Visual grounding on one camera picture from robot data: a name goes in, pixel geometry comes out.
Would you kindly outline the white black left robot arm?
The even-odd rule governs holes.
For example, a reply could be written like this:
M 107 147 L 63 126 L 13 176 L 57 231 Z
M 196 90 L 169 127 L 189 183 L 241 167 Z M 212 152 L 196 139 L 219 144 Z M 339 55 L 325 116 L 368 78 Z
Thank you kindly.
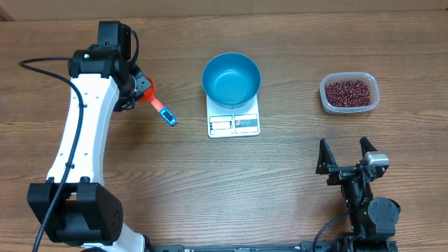
M 67 59 L 71 101 L 57 157 L 27 201 L 41 226 L 37 238 L 86 251 L 149 251 L 148 238 L 130 229 L 123 206 L 104 186 L 104 150 L 111 115 L 132 110 L 151 82 L 137 66 L 137 33 L 101 21 L 97 42 Z

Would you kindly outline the red beans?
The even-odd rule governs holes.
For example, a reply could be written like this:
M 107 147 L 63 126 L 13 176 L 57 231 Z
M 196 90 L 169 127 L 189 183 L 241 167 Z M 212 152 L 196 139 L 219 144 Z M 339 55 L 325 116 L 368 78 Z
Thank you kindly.
M 370 89 L 362 80 L 346 80 L 325 86 L 328 103 L 335 107 L 371 105 Z

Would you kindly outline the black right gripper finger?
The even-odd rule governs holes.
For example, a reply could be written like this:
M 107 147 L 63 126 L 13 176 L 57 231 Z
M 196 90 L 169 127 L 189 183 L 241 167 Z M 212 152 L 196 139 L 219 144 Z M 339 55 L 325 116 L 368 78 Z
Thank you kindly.
M 359 142 L 362 151 L 362 156 L 364 156 L 368 152 L 377 151 L 377 149 L 370 143 L 370 141 L 366 136 L 363 136 Z
M 335 172 L 336 168 L 337 163 L 333 154 L 331 153 L 330 146 L 325 139 L 321 139 L 319 141 L 319 155 L 316 165 L 316 174 L 330 174 Z

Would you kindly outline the clear plastic container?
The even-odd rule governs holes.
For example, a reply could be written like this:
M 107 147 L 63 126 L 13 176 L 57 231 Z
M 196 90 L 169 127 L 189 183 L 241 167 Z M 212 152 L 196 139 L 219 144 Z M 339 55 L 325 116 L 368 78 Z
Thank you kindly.
M 369 106 L 361 106 L 361 107 L 335 107 L 328 103 L 326 94 L 325 94 L 325 86 L 336 83 L 336 82 L 342 82 L 342 81 L 350 81 L 350 80 L 360 80 L 367 83 L 370 89 L 370 98 L 371 98 L 371 105 Z M 342 114 L 348 114 L 348 113 L 362 113 L 366 111 L 370 111 L 374 109 L 379 101 L 380 101 L 380 93 L 379 88 L 377 85 L 376 79 L 370 75 L 369 73 L 365 72 L 339 72 L 339 73 L 332 73 L 327 75 L 320 84 L 320 95 L 321 95 L 321 102 L 323 105 L 323 110 L 327 113 L 342 113 Z

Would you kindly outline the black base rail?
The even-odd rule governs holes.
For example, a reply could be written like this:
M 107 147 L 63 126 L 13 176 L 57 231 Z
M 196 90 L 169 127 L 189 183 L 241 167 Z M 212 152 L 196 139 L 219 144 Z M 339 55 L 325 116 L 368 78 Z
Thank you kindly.
M 387 246 L 385 243 L 375 244 L 372 242 L 355 241 L 353 248 L 344 248 L 336 245 L 333 241 L 318 241 L 316 248 L 312 248 L 311 241 L 303 241 L 300 244 L 288 245 L 256 245 L 256 246 L 182 246 L 182 245 L 166 245 L 153 246 L 150 245 L 145 251 L 150 252 L 341 252 L 341 251 L 357 251 L 357 252 L 387 252 L 398 251 L 398 247 L 394 241 Z

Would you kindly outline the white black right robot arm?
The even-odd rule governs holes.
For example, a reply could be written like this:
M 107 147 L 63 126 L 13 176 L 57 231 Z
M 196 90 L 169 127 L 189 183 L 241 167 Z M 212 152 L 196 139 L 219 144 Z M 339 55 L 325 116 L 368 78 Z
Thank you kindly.
M 389 168 L 388 156 L 377 150 L 367 137 L 360 139 L 362 159 L 353 166 L 339 166 L 325 139 L 319 142 L 316 173 L 327 175 L 329 186 L 339 186 L 347 213 L 336 217 L 319 230 L 311 244 L 312 251 L 397 251 L 394 241 L 400 205 L 385 197 L 375 197 L 370 183 L 381 178 Z M 351 231 L 334 241 L 319 241 L 323 231 L 349 218 Z

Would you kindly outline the orange scoop with blue handle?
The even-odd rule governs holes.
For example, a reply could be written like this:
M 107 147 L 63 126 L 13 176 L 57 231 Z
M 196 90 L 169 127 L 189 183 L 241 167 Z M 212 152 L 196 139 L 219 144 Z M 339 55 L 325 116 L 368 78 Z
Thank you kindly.
M 143 97 L 140 98 L 140 102 L 149 102 L 153 108 L 160 114 L 161 118 L 171 127 L 175 126 L 178 122 L 175 115 L 155 97 L 155 84 L 153 79 L 146 77 L 151 84 L 151 87 L 143 92 Z

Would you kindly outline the white digital kitchen scale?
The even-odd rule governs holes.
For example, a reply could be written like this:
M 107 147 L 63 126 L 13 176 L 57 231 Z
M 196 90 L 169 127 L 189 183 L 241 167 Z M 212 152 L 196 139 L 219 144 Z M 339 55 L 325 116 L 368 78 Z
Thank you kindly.
M 212 139 L 252 137 L 260 133 L 258 97 L 239 108 L 223 108 L 206 98 L 207 134 Z

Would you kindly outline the blue bowl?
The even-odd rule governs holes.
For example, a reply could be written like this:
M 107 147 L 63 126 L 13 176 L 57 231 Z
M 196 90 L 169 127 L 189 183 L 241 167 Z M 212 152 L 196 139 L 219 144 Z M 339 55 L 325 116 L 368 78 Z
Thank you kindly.
M 204 93 L 215 104 L 235 109 L 254 98 L 262 83 L 258 65 L 238 52 L 225 52 L 210 59 L 202 72 Z

